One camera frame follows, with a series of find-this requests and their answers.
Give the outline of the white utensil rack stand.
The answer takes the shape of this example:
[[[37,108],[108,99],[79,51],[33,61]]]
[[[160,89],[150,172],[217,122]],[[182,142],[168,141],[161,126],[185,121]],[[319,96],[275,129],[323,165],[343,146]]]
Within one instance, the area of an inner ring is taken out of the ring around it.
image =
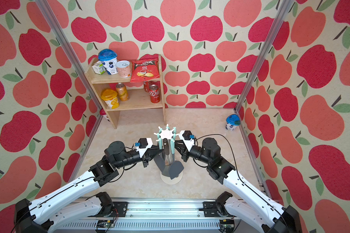
[[[181,181],[183,177],[183,164],[175,159],[175,142],[177,129],[174,127],[170,129],[166,125],[165,129],[158,127],[158,132],[155,133],[157,136],[157,145],[163,151],[157,155],[154,160],[161,174],[161,179],[168,185],[174,185]]]

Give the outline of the grey slotted turner mint handle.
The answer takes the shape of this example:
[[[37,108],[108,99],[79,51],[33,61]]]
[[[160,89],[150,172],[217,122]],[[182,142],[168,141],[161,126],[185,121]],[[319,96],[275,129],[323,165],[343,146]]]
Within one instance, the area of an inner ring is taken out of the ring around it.
[[[154,161],[159,168],[161,172],[164,171],[165,169],[165,160],[164,160],[164,155],[165,155],[165,150],[164,150],[164,142],[161,138],[157,140],[159,149],[161,149],[161,152],[154,158]]]

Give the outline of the grey spatula mint handle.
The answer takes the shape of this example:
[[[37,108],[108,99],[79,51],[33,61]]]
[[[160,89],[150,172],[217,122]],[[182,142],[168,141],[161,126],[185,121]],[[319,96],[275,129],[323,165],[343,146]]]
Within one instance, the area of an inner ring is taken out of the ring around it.
[[[171,180],[173,180],[184,170],[183,164],[180,161],[175,160],[175,140],[173,138],[170,140],[170,150],[172,163],[170,164],[169,175]]]

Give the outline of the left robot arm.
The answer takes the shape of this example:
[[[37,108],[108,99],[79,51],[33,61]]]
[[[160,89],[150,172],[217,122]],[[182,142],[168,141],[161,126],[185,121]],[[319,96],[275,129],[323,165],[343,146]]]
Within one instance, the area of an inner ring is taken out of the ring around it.
[[[150,138],[141,138],[129,151],[123,142],[115,141],[105,149],[105,155],[75,180],[41,198],[23,199],[15,205],[16,233],[51,233],[60,227],[88,216],[107,216],[113,210],[111,198],[99,193],[88,201],[73,204],[84,194],[107,183],[115,182],[119,169],[148,163],[163,152],[162,146],[153,145]]]

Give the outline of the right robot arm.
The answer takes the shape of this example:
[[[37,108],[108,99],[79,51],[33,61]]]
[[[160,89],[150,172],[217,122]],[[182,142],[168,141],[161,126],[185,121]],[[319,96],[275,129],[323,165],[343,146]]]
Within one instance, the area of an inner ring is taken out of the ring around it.
[[[195,145],[194,139],[175,140],[174,149],[183,161],[189,158],[207,164],[208,174],[226,186],[243,201],[227,193],[222,208],[238,217],[260,233],[301,233],[302,226],[298,211],[292,206],[284,207],[245,179],[228,160],[222,157],[221,148],[214,138],[206,138],[202,146]]]

